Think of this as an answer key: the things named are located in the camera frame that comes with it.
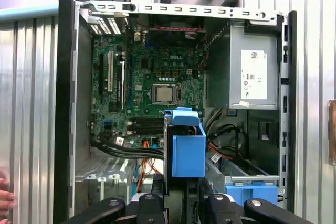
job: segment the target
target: corrugated metal wall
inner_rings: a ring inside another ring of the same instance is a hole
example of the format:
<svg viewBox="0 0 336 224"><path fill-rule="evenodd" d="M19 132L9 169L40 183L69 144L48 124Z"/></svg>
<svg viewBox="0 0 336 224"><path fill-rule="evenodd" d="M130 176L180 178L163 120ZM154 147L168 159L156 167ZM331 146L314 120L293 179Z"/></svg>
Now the corrugated metal wall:
<svg viewBox="0 0 336 224"><path fill-rule="evenodd" d="M328 164L328 101L335 99L335 0L244 0L298 12L295 211L335 224L335 169Z"/></svg>
<svg viewBox="0 0 336 224"><path fill-rule="evenodd" d="M0 24L0 172L15 224L52 223L57 18Z"/></svg>

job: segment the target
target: human finger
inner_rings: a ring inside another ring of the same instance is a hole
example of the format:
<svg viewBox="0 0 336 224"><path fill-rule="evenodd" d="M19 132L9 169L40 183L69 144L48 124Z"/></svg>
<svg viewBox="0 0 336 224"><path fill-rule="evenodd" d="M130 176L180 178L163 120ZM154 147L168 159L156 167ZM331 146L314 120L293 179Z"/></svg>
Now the human finger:
<svg viewBox="0 0 336 224"><path fill-rule="evenodd" d="M0 220L0 224L11 224L8 219Z"/></svg>
<svg viewBox="0 0 336 224"><path fill-rule="evenodd" d="M0 190L0 199L13 200L15 199L15 195L9 191Z"/></svg>
<svg viewBox="0 0 336 224"><path fill-rule="evenodd" d="M0 209L9 209L15 207L15 202L0 200Z"/></svg>
<svg viewBox="0 0 336 224"><path fill-rule="evenodd" d="M8 186L8 180L0 178L0 186Z"/></svg>
<svg viewBox="0 0 336 224"><path fill-rule="evenodd" d="M7 215L7 214L8 214L8 209L0 209L0 216Z"/></svg>

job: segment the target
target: green circuit board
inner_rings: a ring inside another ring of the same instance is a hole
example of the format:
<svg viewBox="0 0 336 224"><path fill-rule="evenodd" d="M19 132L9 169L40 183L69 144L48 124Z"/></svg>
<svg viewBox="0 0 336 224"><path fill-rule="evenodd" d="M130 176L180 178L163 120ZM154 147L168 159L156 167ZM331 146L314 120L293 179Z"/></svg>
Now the green circuit board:
<svg viewBox="0 0 336 224"><path fill-rule="evenodd" d="M126 35L93 42L91 136L139 147L163 137L164 110L203 110L203 48L148 47Z"/></svg>

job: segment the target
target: cpu socket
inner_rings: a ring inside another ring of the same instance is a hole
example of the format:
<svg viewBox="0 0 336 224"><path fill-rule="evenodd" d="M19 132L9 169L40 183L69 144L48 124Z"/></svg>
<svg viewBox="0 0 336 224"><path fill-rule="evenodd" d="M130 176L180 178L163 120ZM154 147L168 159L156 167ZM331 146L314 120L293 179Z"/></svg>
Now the cpu socket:
<svg viewBox="0 0 336 224"><path fill-rule="evenodd" d="M175 84L153 84L152 104L176 105L181 99L181 90Z"/></svg>

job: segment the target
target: white label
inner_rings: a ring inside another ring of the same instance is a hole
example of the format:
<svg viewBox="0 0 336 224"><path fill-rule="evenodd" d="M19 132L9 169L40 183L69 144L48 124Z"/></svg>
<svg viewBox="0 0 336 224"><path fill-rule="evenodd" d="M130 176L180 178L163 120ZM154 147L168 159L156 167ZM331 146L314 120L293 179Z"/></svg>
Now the white label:
<svg viewBox="0 0 336 224"><path fill-rule="evenodd" d="M217 163L218 160L221 158L221 154L219 153L216 153L215 155L212 156L211 160L214 162L214 163Z"/></svg>
<svg viewBox="0 0 336 224"><path fill-rule="evenodd" d="M249 106L250 106L250 103L249 103L249 102L245 102L245 101L240 101L240 102L239 102L239 105L240 105L240 106L244 106L244 107L249 107Z"/></svg>
<svg viewBox="0 0 336 224"><path fill-rule="evenodd" d="M258 50L242 50L241 98L267 99L267 54Z"/></svg>
<svg viewBox="0 0 336 224"><path fill-rule="evenodd" d="M123 143L124 143L124 139L122 137L117 137L116 144L122 146Z"/></svg>

